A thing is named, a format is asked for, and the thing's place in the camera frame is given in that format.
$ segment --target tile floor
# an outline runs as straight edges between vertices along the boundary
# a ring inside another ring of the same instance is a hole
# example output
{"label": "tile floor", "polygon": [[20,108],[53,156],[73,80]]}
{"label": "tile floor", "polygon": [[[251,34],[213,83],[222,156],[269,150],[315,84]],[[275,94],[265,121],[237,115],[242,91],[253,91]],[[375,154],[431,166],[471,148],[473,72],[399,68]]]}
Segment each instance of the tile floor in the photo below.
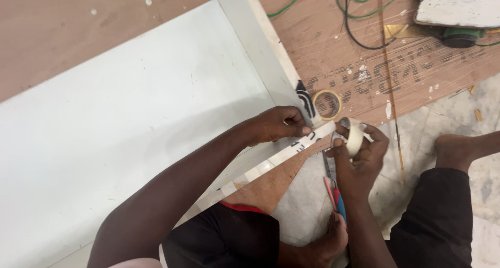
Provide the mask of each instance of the tile floor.
{"label": "tile floor", "polygon": [[[474,109],[483,120],[478,122]],[[370,205],[386,239],[400,219],[422,171],[434,167],[435,139],[446,133],[477,136],[500,130],[500,74],[477,83],[474,95],[465,90],[398,118],[403,165],[403,185],[395,125],[379,126],[391,139],[372,192]],[[500,267],[500,154],[475,161],[470,168],[473,210],[472,267]],[[308,158],[279,201],[272,216],[280,221],[281,240],[303,246],[326,231],[332,205],[324,188],[322,154]],[[334,267],[344,267],[339,258]]]}

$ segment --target bare foot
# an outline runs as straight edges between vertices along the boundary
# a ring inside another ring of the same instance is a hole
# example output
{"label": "bare foot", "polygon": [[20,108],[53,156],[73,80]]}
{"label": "bare foot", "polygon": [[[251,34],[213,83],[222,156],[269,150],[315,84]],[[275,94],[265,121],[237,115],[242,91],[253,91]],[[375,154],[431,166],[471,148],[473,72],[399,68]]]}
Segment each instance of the bare foot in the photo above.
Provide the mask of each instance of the bare foot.
{"label": "bare foot", "polygon": [[468,173],[471,163],[500,151],[500,131],[478,137],[443,135],[437,138],[436,168],[459,169]]}
{"label": "bare foot", "polygon": [[347,246],[346,223],[342,215],[332,212],[327,230],[320,239],[305,246],[310,251],[311,259],[316,260],[311,267],[330,267],[334,257]]}

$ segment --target tape roll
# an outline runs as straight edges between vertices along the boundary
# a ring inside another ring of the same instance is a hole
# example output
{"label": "tape roll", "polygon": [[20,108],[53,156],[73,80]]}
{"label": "tape roll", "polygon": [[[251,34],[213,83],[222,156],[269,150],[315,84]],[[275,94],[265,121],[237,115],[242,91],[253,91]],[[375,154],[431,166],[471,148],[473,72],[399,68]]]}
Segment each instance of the tape roll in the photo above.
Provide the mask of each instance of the tape roll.
{"label": "tape roll", "polygon": [[[363,143],[363,139],[365,137],[364,131],[359,129],[361,121],[354,118],[344,117],[341,118],[340,124],[349,130],[346,147],[349,151],[349,157],[353,158],[359,152],[359,149],[361,149],[361,144]],[[337,137],[341,138],[341,135],[335,131],[334,136],[332,136],[332,148],[334,147],[334,139]]]}
{"label": "tape roll", "polygon": [[341,101],[341,98],[339,97],[338,94],[336,94],[334,91],[331,91],[331,90],[322,90],[318,93],[316,93],[314,95],[314,97],[312,98],[312,103],[316,106],[316,100],[317,98],[322,95],[322,94],[325,94],[325,95],[328,95],[332,101],[334,102],[334,111],[332,112],[332,116],[331,117],[323,117],[320,115],[320,117],[324,120],[332,120],[334,119],[342,110],[342,101]]}

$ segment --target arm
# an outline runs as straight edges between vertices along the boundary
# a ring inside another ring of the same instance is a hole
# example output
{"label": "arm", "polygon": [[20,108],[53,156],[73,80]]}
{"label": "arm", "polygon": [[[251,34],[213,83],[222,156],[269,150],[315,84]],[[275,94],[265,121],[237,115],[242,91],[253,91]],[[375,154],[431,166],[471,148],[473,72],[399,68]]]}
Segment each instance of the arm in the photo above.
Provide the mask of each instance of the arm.
{"label": "arm", "polygon": [[97,232],[88,267],[109,267],[134,258],[159,259],[160,243],[243,149],[310,131],[296,107],[278,106],[222,133],[112,211]]}
{"label": "arm", "polygon": [[[337,182],[346,206],[351,265],[397,268],[368,204],[368,194],[382,169],[389,139],[376,127],[363,125],[365,133],[374,141],[370,143],[364,138],[352,163],[346,144],[340,138],[334,140],[334,148],[328,154],[335,157]],[[348,137],[348,130],[340,124],[337,124],[337,132]]]}

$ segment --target black cable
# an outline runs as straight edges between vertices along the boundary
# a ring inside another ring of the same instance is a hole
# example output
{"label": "black cable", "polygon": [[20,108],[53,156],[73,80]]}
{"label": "black cable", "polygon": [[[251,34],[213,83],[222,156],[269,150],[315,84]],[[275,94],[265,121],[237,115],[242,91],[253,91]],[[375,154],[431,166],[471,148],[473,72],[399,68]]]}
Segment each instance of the black cable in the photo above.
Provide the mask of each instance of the black cable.
{"label": "black cable", "polygon": [[349,29],[349,23],[347,22],[349,17],[347,15],[347,0],[345,0],[346,2],[346,8],[344,9],[344,19],[345,19],[345,22],[346,22],[346,30],[347,30],[347,34],[349,34],[349,36],[351,37],[351,39],[353,39],[353,41],[355,43],[357,43],[360,47],[362,48],[366,48],[366,49],[381,49],[381,48],[385,48],[387,47],[388,45],[390,45],[393,41],[396,40],[396,37],[393,37],[392,40],[390,40],[388,43],[384,44],[383,46],[380,46],[380,47],[376,47],[376,48],[372,48],[372,47],[367,47],[365,46],[364,44],[360,43],[358,40],[356,40],[356,38],[353,36],[353,33],[351,33],[351,30]]}

